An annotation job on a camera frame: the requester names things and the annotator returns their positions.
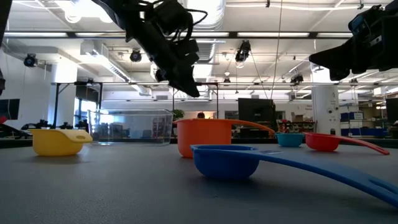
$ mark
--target pillar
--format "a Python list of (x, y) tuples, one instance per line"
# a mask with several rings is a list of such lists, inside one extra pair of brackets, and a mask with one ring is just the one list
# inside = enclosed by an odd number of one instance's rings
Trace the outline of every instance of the pillar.
[[(52, 65), (51, 77), (52, 82), (55, 83), (73, 83), (77, 80), (77, 65), (69, 60), (64, 60), (55, 65)], [(54, 119), (55, 94), (56, 86), (52, 85), (50, 89), (50, 103), (48, 115), (48, 121), (50, 124), (53, 123)], [(75, 114), (75, 97), (75, 85), (69, 85), (59, 94), (57, 126), (60, 126), (64, 122), (74, 125), (73, 118)]]
[[(330, 83), (329, 70), (313, 70), (312, 81)], [(312, 104), (317, 133), (341, 135), (337, 86), (312, 87)]]

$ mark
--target orange measuring cup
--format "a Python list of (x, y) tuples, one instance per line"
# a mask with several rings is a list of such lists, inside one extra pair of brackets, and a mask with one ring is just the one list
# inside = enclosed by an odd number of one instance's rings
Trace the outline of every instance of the orange measuring cup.
[(249, 121), (232, 119), (181, 119), (177, 124), (178, 151), (183, 157), (193, 158), (191, 145), (201, 144), (231, 144), (232, 124), (244, 124), (257, 127), (269, 132), (275, 131), (266, 126)]

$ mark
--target gray table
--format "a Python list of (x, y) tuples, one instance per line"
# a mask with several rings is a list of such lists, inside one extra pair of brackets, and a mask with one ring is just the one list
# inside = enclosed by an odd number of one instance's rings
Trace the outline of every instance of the gray table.
[[(339, 153), (282, 150), (331, 159), (398, 185), (394, 149), (390, 156), (357, 146), (340, 146)], [(261, 162), (249, 180), (208, 180), (176, 145), (86, 145), (72, 157), (1, 149), (0, 171), (2, 224), (398, 223), (398, 209), (385, 202), (287, 166)]]

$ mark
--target transparent container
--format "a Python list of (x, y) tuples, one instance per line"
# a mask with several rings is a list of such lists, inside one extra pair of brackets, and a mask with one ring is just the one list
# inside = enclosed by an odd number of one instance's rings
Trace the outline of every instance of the transparent container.
[(173, 113), (168, 110), (89, 110), (88, 119), (97, 144), (170, 143)]

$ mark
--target person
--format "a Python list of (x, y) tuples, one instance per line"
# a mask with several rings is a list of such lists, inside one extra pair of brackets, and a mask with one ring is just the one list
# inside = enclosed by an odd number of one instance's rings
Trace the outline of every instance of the person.
[(205, 119), (205, 114), (204, 114), (204, 112), (198, 113), (198, 118), (203, 118), (203, 119)]

